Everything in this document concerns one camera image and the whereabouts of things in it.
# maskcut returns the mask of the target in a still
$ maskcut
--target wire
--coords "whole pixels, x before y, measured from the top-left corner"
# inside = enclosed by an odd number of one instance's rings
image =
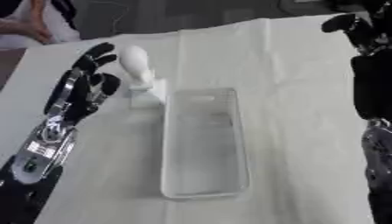
[[[300,15],[297,15],[297,14],[295,14],[295,13],[292,13],[292,12],[286,10],[286,9],[283,7],[282,0],[278,0],[278,1],[277,1],[276,7],[277,7],[283,14],[285,14],[286,16],[289,16],[289,17],[299,17],[299,16],[300,16]]]
[[[119,34],[120,32],[117,30],[117,24],[130,12],[130,7],[128,5],[122,4],[122,3],[113,3],[113,2],[105,2],[105,1],[89,1],[89,3],[92,4],[113,4],[116,6],[120,6],[125,9],[124,13],[121,14],[118,18],[116,18],[113,21],[112,24],[112,35],[115,36]]]

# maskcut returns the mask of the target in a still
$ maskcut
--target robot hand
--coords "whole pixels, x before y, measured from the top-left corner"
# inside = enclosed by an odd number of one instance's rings
[[[324,32],[343,31],[360,56],[351,60],[354,105],[368,120],[362,138],[369,202],[377,224],[392,223],[392,1],[361,0],[367,21],[355,14],[333,17]]]
[[[109,43],[94,46],[84,53],[61,77],[49,98],[44,113],[49,117],[61,115],[64,121],[76,125],[97,111],[98,106],[120,86],[112,74],[95,73],[98,68],[117,59]]]

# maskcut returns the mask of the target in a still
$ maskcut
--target prosthetic hand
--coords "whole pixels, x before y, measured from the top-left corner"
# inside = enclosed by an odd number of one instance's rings
[[[324,32],[343,31],[360,56],[351,60],[354,105],[367,120],[362,147],[367,158],[369,202],[377,224],[392,223],[392,1],[361,0],[370,21],[355,14],[323,23]]]
[[[62,173],[76,141],[77,125],[115,93],[120,80],[97,69],[116,60],[109,43],[83,54],[59,80],[46,119],[0,171],[0,223],[33,223]]]

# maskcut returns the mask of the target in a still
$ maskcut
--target plastic box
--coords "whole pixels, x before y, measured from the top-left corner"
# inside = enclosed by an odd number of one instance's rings
[[[249,187],[236,92],[182,90],[165,112],[162,194],[170,199],[236,195]]]

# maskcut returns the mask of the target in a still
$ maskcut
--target floor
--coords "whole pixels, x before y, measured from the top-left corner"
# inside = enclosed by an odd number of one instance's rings
[[[73,0],[83,39],[332,13],[319,0]]]

